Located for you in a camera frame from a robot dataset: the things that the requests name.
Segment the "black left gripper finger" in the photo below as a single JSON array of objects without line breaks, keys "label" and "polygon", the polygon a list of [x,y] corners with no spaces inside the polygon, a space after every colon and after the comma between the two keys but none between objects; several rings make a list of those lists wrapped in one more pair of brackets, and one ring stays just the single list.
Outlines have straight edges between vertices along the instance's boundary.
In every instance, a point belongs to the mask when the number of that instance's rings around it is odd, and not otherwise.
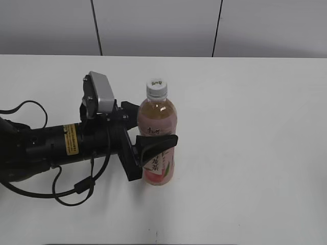
[{"label": "black left gripper finger", "polygon": [[121,102],[121,108],[123,111],[123,121],[125,123],[126,129],[132,129],[137,127],[137,115],[139,105],[135,105],[128,101],[123,101]]},{"label": "black left gripper finger", "polygon": [[177,146],[177,135],[137,136],[135,147],[139,156],[139,163],[144,167],[151,159],[166,150]]}]

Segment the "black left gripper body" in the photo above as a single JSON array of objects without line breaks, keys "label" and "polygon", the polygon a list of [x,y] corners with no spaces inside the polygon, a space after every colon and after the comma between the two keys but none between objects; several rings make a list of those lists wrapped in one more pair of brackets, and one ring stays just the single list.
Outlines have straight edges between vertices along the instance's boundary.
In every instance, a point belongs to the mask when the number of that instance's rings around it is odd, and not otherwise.
[{"label": "black left gripper body", "polygon": [[111,155],[117,154],[123,166],[128,181],[142,178],[142,169],[139,157],[132,146],[125,123],[121,106],[115,102],[110,114],[97,114],[93,119],[86,117],[86,109],[81,104],[80,108],[80,135],[82,142],[79,144],[86,157],[105,157],[103,166],[93,177],[96,181],[108,166]]}]

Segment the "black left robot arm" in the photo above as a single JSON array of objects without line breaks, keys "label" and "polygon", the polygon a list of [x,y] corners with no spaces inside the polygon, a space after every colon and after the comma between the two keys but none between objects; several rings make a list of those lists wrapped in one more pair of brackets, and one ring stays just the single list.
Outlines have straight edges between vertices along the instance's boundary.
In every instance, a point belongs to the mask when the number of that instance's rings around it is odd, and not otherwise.
[{"label": "black left robot arm", "polygon": [[110,114],[86,116],[81,122],[31,129],[1,119],[1,179],[19,182],[51,167],[117,154],[129,181],[142,178],[143,166],[177,145],[178,136],[137,136],[131,143],[128,130],[137,127],[138,106],[122,102]]}]

